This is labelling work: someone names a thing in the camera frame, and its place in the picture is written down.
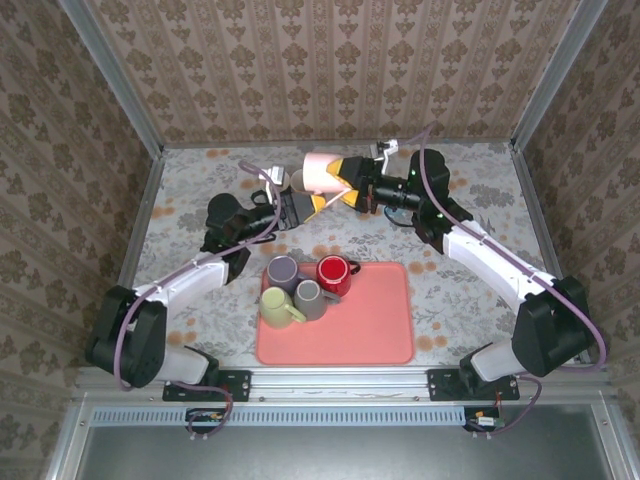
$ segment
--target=tray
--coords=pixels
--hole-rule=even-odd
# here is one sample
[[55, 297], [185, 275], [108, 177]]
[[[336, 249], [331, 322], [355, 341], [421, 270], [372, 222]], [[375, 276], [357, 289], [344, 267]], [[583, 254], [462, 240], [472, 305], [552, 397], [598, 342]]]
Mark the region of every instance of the tray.
[[[315, 268], [300, 264], [312, 278]], [[268, 286], [265, 272], [261, 291]], [[256, 357], [265, 365], [402, 365], [415, 353], [407, 272], [399, 263], [363, 263], [349, 293], [319, 320], [277, 330], [258, 317]]]

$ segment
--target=table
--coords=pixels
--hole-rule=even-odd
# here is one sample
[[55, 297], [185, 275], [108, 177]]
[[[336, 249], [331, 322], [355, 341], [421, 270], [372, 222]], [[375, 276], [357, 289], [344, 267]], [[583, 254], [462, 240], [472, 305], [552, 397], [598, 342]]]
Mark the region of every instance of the table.
[[[418, 148], [403, 148], [388, 173], [406, 178], [409, 158]], [[494, 238], [542, 268], [525, 199], [507, 143], [432, 144], [451, 170], [452, 197]], [[229, 192], [251, 206], [259, 182], [241, 171], [240, 160], [289, 173], [301, 168], [308, 151], [369, 156], [368, 145], [315, 148], [246, 147], [166, 150], [165, 168], [140, 256], [135, 285], [158, 279], [197, 252], [204, 238], [206, 208], [216, 194]], [[255, 367], [260, 276], [269, 260], [289, 254], [313, 262], [328, 253], [364, 261], [395, 261], [408, 272], [416, 355], [409, 365], [456, 364], [465, 354], [511, 336], [515, 314], [486, 284], [461, 264], [421, 243], [412, 229], [377, 215], [357, 214], [338, 202], [309, 224], [278, 233], [277, 241], [252, 247], [242, 275], [181, 312], [167, 326], [172, 345], [192, 345], [214, 355], [225, 367]]]

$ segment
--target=purple cable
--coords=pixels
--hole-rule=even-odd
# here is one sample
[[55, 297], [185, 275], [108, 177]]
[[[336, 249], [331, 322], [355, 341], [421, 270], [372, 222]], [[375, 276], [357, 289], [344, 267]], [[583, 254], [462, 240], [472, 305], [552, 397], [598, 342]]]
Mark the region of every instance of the purple cable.
[[221, 393], [224, 395], [225, 399], [227, 400], [227, 408], [226, 411], [224, 412], [224, 416], [222, 417], [222, 419], [220, 420], [220, 422], [218, 423], [218, 425], [216, 425], [215, 427], [213, 427], [211, 430], [209, 430], [207, 433], [196, 433], [193, 431], [193, 420], [199, 416], [199, 414], [195, 413], [193, 414], [190, 418], [189, 418], [189, 423], [187, 424], [187, 430], [189, 431], [189, 433], [191, 435], [200, 435], [201, 437], [204, 437], [205, 435], [209, 436], [209, 435], [215, 435], [216, 433], [218, 433], [220, 430], [222, 430], [222, 427], [224, 427], [224, 425], [229, 421], [229, 418], [231, 417], [231, 412], [233, 411], [233, 396], [227, 392], [226, 390], [222, 389], [222, 388], [218, 388], [218, 387], [207, 387], [207, 386], [199, 386], [199, 385], [189, 385], [188, 383], [184, 383], [184, 382], [171, 382], [174, 385], [180, 387], [180, 388], [184, 388], [187, 390], [193, 390], [195, 392], [217, 392], [217, 393]]
[[121, 359], [121, 357], [122, 357], [122, 346], [124, 345], [124, 338], [125, 338], [125, 335], [127, 333], [127, 327], [131, 323], [131, 320], [133, 319], [135, 313], [138, 311], [138, 308], [140, 308], [140, 305], [142, 305], [142, 302], [144, 302], [151, 294], [156, 292], [158, 289], [162, 289], [162, 288], [170, 285], [171, 282], [173, 280], [175, 280], [176, 278], [178, 278], [180, 275], [182, 275], [182, 274], [184, 274], [184, 273], [186, 273], [186, 272], [188, 272], [190, 270], [193, 270], [195, 268], [207, 265], [208, 263], [211, 263], [211, 262], [213, 262], [214, 260], [217, 260], [220, 257], [224, 257], [226, 255], [229, 255], [230, 253], [237, 252], [238, 250], [241, 250], [241, 249], [243, 249], [245, 247], [248, 247], [249, 245], [254, 244], [258, 240], [260, 240], [260, 239], [264, 238], [265, 236], [267, 236], [271, 232], [271, 230], [276, 226], [276, 224], [278, 223], [278, 220], [280, 220], [280, 212], [282, 210], [282, 206], [280, 205], [280, 203], [281, 203], [280, 202], [280, 192], [278, 191], [278, 188], [276, 187], [275, 183], [273, 183], [273, 180], [271, 180], [271, 177], [269, 177], [269, 175], [267, 175], [264, 170], [256, 167], [255, 165], [247, 163], [244, 160], [241, 160], [238, 163], [238, 166], [240, 167], [241, 170], [244, 170], [247, 173], [251, 173], [253, 175], [262, 175], [266, 179], [267, 183], [269, 184], [269, 186], [273, 190], [273, 193], [274, 193], [275, 198], [276, 198], [276, 211], [275, 211], [275, 215], [273, 217], [273, 220], [267, 226], [267, 228], [265, 228], [261, 233], [259, 233], [255, 237], [247, 240], [244, 243], [236, 245], [235, 247], [231, 247], [231, 248], [228, 248], [226, 250], [223, 250], [222, 252], [211, 254], [211, 255], [208, 255], [208, 256], [206, 256], [204, 258], [201, 258], [197, 262], [188, 263], [187, 265], [183, 265], [178, 270], [176, 270], [172, 274], [168, 275], [166, 278], [164, 278], [161, 281], [159, 281], [155, 287], [150, 288], [146, 292], [140, 294], [140, 296], [133, 302], [131, 307], [129, 307], [129, 310], [127, 311], [127, 314], [124, 316], [124, 320], [122, 321], [122, 326], [120, 327], [120, 331], [118, 332], [118, 339], [116, 340], [116, 349], [115, 349], [115, 352], [114, 352], [114, 359], [113, 359], [113, 376], [116, 377], [116, 383], [118, 384], [118, 387], [121, 390], [124, 390], [125, 392], [128, 392], [128, 391], [133, 389], [133, 387], [131, 387], [129, 385], [126, 385], [122, 381], [122, 376], [120, 374], [121, 360], [122, 360]]
[[480, 426], [475, 425], [475, 424], [470, 423], [470, 422], [467, 422], [467, 425], [470, 425], [472, 428], [478, 430], [481, 433], [484, 433], [485, 435], [493, 436], [493, 435], [499, 435], [501, 433], [508, 432], [513, 427], [515, 427], [518, 423], [520, 423], [520, 420], [522, 420], [524, 418], [524, 416], [531, 411], [533, 406], [538, 401], [538, 398], [540, 398], [540, 394], [542, 393], [542, 382], [540, 382], [540, 380], [538, 380], [537, 378], [534, 378], [534, 377], [519, 377], [518, 379], [519, 380], [525, 380], [527, 382], [535, 383], [538, 386], [538, 388], [536, 389], [536, 393], [533, 395], [533, 397], [531, 397], [531, 401], [529, 402], [529, 404], [526, 407], [524, 407], [524, 410], [522, 410], [518, 414], [518, 416], [516, 418], [514, 418], [511, 423], [509, 423], [509, 425], [505, 425], [504, 427], [499, 428], [497, 430], [494, 430], [493, 432], [485, 432]]
[[607, 359], [607, 349], [604, 344], [604, 339], [602, 338], [602, 335], [600, 334], [596, 326], [593, 324], [593, 322], [578, 307], [576, 307], [573, 303], [571, 303], [569, 300], [563, 297], [560, 294], [560, 292], [558, 292], [555, 289], [553, 285], [549, 285], [547, 282], [545, 282], [543, 279], [539, 278], [535, 274], [532, 275], [532, 272], [527, 268], [526, 265], [516, 260], [517, 257], [513, 258], [511, 255], [506, 253], [505, 252], [506, 249], [504, 249], [504, 247], [499, 243], [497, 243], [493, 238], [489, 236], [483, 237], [479, 233], [475, 232], [474, 230], [470, 229], [466, 225], [462, 224], [456, 218], [454, 218], [449, 212], [447, 212], [445, 208], [440, 204], [440, 202], [438, 202], [438, 199], [434, 195], [433, 190], [431, 190], [431, 185], [429, 184], [429, 180], [427, 178], [427, 171], [426, 171], [427, 167], [424, 163], [424, 149], [427, 146], [427, 142], [429, 140], [429, 134], [431, 133], [431, 130], [433, 129], [435, 124], [436, 122], [429, 124], [427, 128], [420, 134], [422, 136], [422, 143], [420, 145], [420, 175], [422, 177], [422, 183], [424, 184], [424, 188], [427, 191], [427, 195], [429, 196], [429, 199], [440, 211], [440, 213], [442, 213], [442, 215], [444, 215], [447, 218], [447, 220], [449, 220], [453, 225], [458, 226], [465, 233], [471, 235], [476, 240], [482, 241], [486, 246], [491, 248], [491, 250], [496, 252], [499, 256], [501, 256], [507, 262], [509, 262], [511, 265], [517, 268], [523, 275], [527, 277], [531, 277], [531, 281], [534, 281], [535, 283], [540, 285], [542, 288], [547, 290], [551, 295], [554, 296], [554, 298], [556, 298], [556, 300], [562, 303], [562, 305], [567, 307], [571, 311], [571, 313], [573, 313], [576, 317], [578, 317], [580, 321], [584, 323], [584, 325], [589, 329], [589, 331], [595, 338], [596, 343], [598, 344], [598, 350], [599, 350], [598, 361], [595, 364], [590, 365], [588, 367], [562, 367], [561, 366], [561, 367], [558, 367], [558, 369], [564, 370], [564, 371], [571, 371], [575, 373], [589, 373], [589, 372], [599, 371]]

